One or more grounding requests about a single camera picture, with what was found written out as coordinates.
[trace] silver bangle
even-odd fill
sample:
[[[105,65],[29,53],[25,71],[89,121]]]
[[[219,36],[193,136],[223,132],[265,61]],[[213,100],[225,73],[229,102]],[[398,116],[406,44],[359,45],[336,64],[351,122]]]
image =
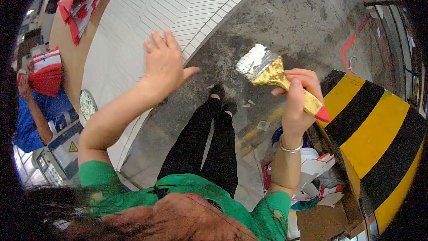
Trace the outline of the silver bangle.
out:
[[[295,153],[299,152],[299,151],[300,151],[300,149],[303,147],[303,138],[302,138],[302,142],[300,143],[300,146],[299,146],[299,147],[297,147],[296,149],[294,149],[294,150],[288,150],[288,149],[285,149],[285,148],[282,146],[282,142],[281,142],[281,140],[282,140],[282,136],[283,136],[283,134],[281,134],[281,136],[280,136],[280,145],[279,145],[279,147],[280,147],[280,148],[281,148],[281,150],[283,150],[284,152],[289,153],[289,154],[295,154]]]

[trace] black pants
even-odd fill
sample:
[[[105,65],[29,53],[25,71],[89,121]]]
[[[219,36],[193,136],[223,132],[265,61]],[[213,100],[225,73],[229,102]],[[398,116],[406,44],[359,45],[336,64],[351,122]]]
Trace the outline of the black pants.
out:
[[[201,170],[211,120],[214,135]],[[158,180],[171,174],[199,175],[226,190],[233,198],[238,186],[235,131],[232,118],[221,111],[219,99],[210,98],[193,113],[163,162]]]

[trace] right hand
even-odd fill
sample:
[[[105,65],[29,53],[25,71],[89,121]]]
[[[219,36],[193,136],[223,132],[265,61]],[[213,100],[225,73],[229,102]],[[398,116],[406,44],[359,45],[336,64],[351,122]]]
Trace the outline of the right hand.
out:
[[[28,101],[33,98],[33,92],[29,87],[28,75],[23,75],[19,81],[18,85],[19,94],[25,101]]]
[[[282,145],[284,148],[294,150],[302,142],[305,131],[315,123],[316,118],[308,115],[303,110],[305,100],[303,88],[312,93],[324,105],[324,98],[321,92],[321,86],[315,72],[294,68],[284,71],[286,78],[291,81],[290,89],[287,95],[287,107],[282,115]],[[272,94],[277,96],[284,94],[282,88],[275,88]]]

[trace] foot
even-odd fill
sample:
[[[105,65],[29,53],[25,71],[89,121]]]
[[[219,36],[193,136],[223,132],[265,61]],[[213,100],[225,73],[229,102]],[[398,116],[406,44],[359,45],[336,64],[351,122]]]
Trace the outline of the foot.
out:
[[[224,103],[222,111],[225,111],[228,113],[231,117],[233,117],[236,114],[236,111],[238,110],[238,106],[236,106],[236,103],[232,100],[227,101]]]
[[[217,84],[210,90],[211,98],[217,98],[222,100],[224,98],[225,92],[222,84]]]

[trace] yellow and black striped barrier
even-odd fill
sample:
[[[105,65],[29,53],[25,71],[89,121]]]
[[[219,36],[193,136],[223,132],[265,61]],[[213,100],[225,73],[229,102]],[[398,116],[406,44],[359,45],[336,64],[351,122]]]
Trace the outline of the yellow and black striped barrier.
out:
[[[353,167],[353,187],[365,190],[382,233],[416,173],[425,119],[391,92],[345,72],[333,70],[321,88],[331,122],[320,124]]]

